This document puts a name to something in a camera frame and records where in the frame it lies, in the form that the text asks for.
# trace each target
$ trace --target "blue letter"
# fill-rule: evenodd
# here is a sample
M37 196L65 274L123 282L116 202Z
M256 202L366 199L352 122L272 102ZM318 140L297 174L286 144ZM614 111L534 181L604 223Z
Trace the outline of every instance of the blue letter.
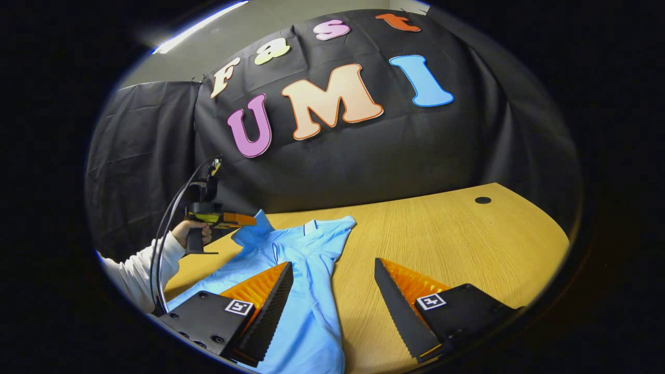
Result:
M453 101L453 95L445 91L436 81L432 72L425 66L425 57L418 55L397 56L388 62L402 68L414 90L414 104L418 106L439 106Z

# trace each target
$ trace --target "yellow letter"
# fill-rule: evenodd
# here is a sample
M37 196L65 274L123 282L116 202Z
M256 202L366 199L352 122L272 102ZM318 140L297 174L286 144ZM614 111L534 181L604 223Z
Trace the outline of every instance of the yellow letter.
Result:
M256 65L265 64L272 60L273 57L280 57L285 54L290 48L291 47L287 45L287 40L284 38L271 40L257 49L256 53L258 53L258 55L256 56L254 63Z
M310 138L321 131L320 124L313 122L309 111L316 113L325 124L334 127L340 100L344 102L342 119L347 123L361 122L376 118L383 113L383 107L376 104L360 78L362 66L343 65L331 72L328 89L320 89L312 82L302 79L291 83L282 90L283 96L291 99L296 131L293 138Z
M224 79L231 79L233 75L233 67L238 65L240 62L240 57L234 58L230 63L226 64L225 67L221 68L218 72L215 73L215 85L210 94L210 98L217 96L221 91L224 91L226 88L226 82Z

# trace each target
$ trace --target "pink letter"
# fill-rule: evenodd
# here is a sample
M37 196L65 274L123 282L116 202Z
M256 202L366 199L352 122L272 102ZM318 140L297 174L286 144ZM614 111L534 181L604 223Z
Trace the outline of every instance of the pink letter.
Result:
M313 31L317 34L318 40L328 40L347 34L351 31L351 28L346 26L341 20L333 19L332 21L317 25Z
M247 139L245 125L243 124L244 112L242 109L233 112L227 121L233 131L235 145L238 147L240 153L247 158L253 158L263 154L268 149L270 142L273 139L268 116L265 114L265 106L263 106L264 101L265 94L260 94L247 103L247 108L254 112L256 123L259 125L259 138L256 141L250 142L249 139Z

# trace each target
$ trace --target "light blue shirt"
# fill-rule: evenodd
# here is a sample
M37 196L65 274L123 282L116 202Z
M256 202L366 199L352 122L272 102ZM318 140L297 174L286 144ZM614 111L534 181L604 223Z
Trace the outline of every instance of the light blue shirt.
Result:
M207 278L168 303L169 309L199 291L219 294L285 261L293 263L293 286L260 373L344 373L344 352L331 291L334 263L356 221L350 216L312 220L303 226L275 230L263 211L256 226L232 236L243 249Z

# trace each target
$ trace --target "black backdrop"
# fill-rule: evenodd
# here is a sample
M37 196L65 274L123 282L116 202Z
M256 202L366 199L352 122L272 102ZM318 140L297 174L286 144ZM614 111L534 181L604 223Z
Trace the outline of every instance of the black backdrop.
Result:
M146 83L117 92L95 128L86 174L100 253L122 261L145 247L176 190L199 163L220 153L216 202L244 214L367 204L498 182L570 235L581 197L579 163L563 117L536 77L472 29L432 12L410 13L421 31L409 33L375 19L386 12L325 15L263 37L219 62L221 68L241 57L215 98L217 69L200 84ZM351 32L318 40L312 29L331 19L343 20ZM278 37L291 50L253 63L256 50ZM454 101L414 105L408 78L388 62L401 55L424 56ZM337 126L329 128L313 114L321 132L295 140L291 101L282 89L300 79L326 89L331 71L351 63L362 66L364 84L384 113L347 124L342 104ZM264 154L246 158L226 121L244 109L248 138L257 138L247 103L259 94L267 96L272 141Z
M512 340L489 345L447 370L663 372L658 300L664 293L658 276L663 241L656 230L662 217L654 208L663 173L655 4L469 0L442 5L525 61L566 121L579 123L571 132L587 197L565 277L533 312L539 315L557 303ZM6 42L13 55L6 73L21 84L14 86L19 102L7 126L16 129L16 141L7 145L6 192L12 209L7 231L15 236L9 236L9 258L3 262L10 265L3 283L9 290L4 293L8 370L221 371L128 308L95 267L84 219L90 124L117 78L146 52L132 32L151 24L175 32L178 18L191 7L145 0L10 8Z

